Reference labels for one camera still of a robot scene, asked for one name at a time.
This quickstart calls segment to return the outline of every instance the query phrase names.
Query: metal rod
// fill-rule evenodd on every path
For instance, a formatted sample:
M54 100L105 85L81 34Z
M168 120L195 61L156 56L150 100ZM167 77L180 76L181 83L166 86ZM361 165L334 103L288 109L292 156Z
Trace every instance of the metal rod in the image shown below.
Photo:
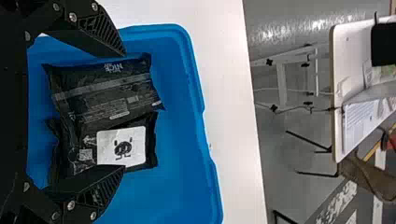
M338 172L336 172L334 175L327 175L327 174L320 174L320 173L309 173L309 172L301 172L301 171L296 171L298 175L312 175L312 176L320 176L320 177L329 177L329 178L337 178L339 176Z
M278 91L278 88L259 88L253 91ZM287 89L287 91L295 91L295 92L312 92L309 90L294 90L294 89ZM328 91L320 91L319 92L321 95L333 95L333 93L328 92Z
M286 102L288 101L285 65L277 64L276 72L277 72L277 86L279 93L279 105L281 106L281 108L284 108L286 106Z
M315 54L318 55L318 49L315 49ZM319 97L319 74L318 74L318 59L315 59L315 96Z
M307 139L307 138L304 138L304 137L302 137L302 136L300 136L299 134L297 134L297 133L292 133L292 132L290 132L290 131L286 131L286 133L288 133L288 134L290 134L290 135L292 135L292 136L294 136L294 137L296 137L296 138L298 138L298 139L301 139L301 140L303 140L303 141L305 141L305 142L307 142L307 143L309 143L309 144L311 144L311 145L314 145L314 146L316 146L316 147L320 147L320 148L323 148L323 149L325 149L326 151L332 151L332 147L325 147L325 146L323 146L323 145L321 145L321 144L318 144L318 143L316 143L316 142L314 142L314 141L311 141L311 140L309 140L309 139Z

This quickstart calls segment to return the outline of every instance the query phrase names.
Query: white sticker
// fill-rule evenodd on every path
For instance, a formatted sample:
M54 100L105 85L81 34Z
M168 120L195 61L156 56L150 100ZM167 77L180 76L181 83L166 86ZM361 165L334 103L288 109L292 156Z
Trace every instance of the white sticker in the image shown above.
M125 165L127 168L146 162L146 127L97 133L97 164Z
M80 149L78 153L79 161L91 161L92 160L92 149Z
M367 60L367 62L363 64L363 74L366 87L370 87L373 83L373 66L371 60Z
M118 115L111 116L110 119L119 119L119 118L122 118L122 117L125 117L125 116L129 115L130 113L131 112L129 112L129 111L125 111L125 112L122 112L122 113L120 113Z

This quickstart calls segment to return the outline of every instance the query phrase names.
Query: black object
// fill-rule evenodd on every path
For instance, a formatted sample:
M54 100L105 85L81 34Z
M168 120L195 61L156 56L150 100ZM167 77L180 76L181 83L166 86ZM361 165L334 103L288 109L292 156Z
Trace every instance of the black object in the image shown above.
M112 63L43 66L52 100L63 121L74 125L77 135L107 130L163 109L152 83L151 56L147 53Z
M50 196L38 189L26 174L28 149L28 71L26 50L32 46L41 33L48 33L70 45L86 50L95 56L123 56L118 33L109 32L111 37L87 32L83 20L91 19L90 24L98 22L97 16L105 10L92 0L7 0L0 2L0 27L2 28L0 49L0 71L4 88L2 102L8 105L3 118L10 119L14 131L3 134L4 149L0 152L2 185L0 187L0 223L27 223L31 218L26 214L39 217L39 223L87 223L80 218L90 215L90 208L82 206L74 213L67 214L53 198L61 196L53 192ZM106 16L108 27L115 30ZM77 180L72 178L68 184Z
M271 109L272 112L275 113L277 111L278 107L276 105L271 105L270 109Z
M376 24L371 32L372 64L385 66L396 64L396 22Z
M273 214L274 214L274 219L275 219L275 224L278 223L278 218L282 218L284 221L288 222L289 224L298 224L297 222L295 222L293 219L283 215L282 213L273 210Z
M107 209L123 174L123 166L103 165L42 190L25 186L27 200L17 223L92 223Z
M158 165L155 153L156 135L154 132L157 118L158 113L151 112L121 125L108 128L108 130L122 130L134 127L146 128L146 160L141 164L127 166L127 172L150 169ZM96 166L99 153L97 151L97 133L104 130L96 130L76 136L70 132L73 127L67 126L65 122L61 122L58 119L49 120L48 125L59 139L59 144L52 153L53 157L49 172L49 182L52 185L58 184L60 179L77 175ZM114 148L109 148L108 151L114 151L114 154L117 155L116 161L129 158L132 156L132 142L132 137L128 141L119 141L116 139L114 141ZM89 158L87 158L87 155L82 156L82 154L86 154L87 150L89 150Z

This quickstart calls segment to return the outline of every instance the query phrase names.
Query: metal stand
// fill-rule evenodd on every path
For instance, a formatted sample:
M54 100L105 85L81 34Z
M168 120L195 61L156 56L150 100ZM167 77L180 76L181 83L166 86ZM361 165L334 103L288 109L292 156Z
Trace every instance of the metal stand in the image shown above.
M274 214L274 217L275 217L275 224L277 224L277 219L279 217L282 218L283 220L287 221L289 224L298 224L297 222L293 221L293 219L281 214L280 212L278 212L276 210L273 210L273 214Z
M326 49L328 47L329 44L306 45L305 47L300 49L277 54L269 58L263 58L253 61L250 63L250 66L251 67L273 66L273 65L276 66L279 105L281 107L285 107L288 99L288 89L286 85L286 73L285 73L286 64L302 63L303 64L302 67L308 67L310 63L314 62L315 89L313 90L313 92L316 97L319 97L320 92L319 92L319 76L318 76L318 59L329 58L329 51ZM326 49L326 50L322 50L321 53L319 53L318 51L319 49Z
M319 144L319 143L316 143L316 142L314 142L314 141L311 141L311 140L309 140L309 139L307 139L307 138L305 138L305 137L300 136L300 135L297 134L297 133L293 133L293 132L290 132L290 131L286 131L286 133L288 133L288 134L290 134L291 136L296 137L296 138L298 138L298 139L300 139L300 140L302 140L302 141L304 141L304 142L306 142L306 143L308 143L308 144L311 144L311 145L313 145L313 146L315 146L315 147L319 147L319 148L322 148L322 149L325 150L325 151L315 151L316 154L331 154L331 153L332 153L332 146L330 146L330 147L325 147L325 146L323 146L323 145L321 145L321 144ZM337 171L335 172L335 174L333 174L333 175L322 174L322 173L302 172L302 171L295 171L295 172L296 172L298 175L312 175L312 176L320 176L320 177L328 177L328 178L337 178L337 177L339 176L338 169L337 169Z

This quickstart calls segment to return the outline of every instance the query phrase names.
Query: black plastic bag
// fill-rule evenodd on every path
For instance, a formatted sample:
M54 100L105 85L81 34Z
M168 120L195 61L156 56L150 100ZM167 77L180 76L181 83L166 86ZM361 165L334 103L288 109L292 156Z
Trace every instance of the black plastic bag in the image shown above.
M43 64L61 117L80 133L106 130L163 109L150 76L151 57L73 67Z
M111 127L100 132L85 133L80 141L64 120L48 120L48 126L58 137L53 150L49 182L77 175L96 164L122 164L127 172L154 168L158 165L155 153L155 124L157 112Z

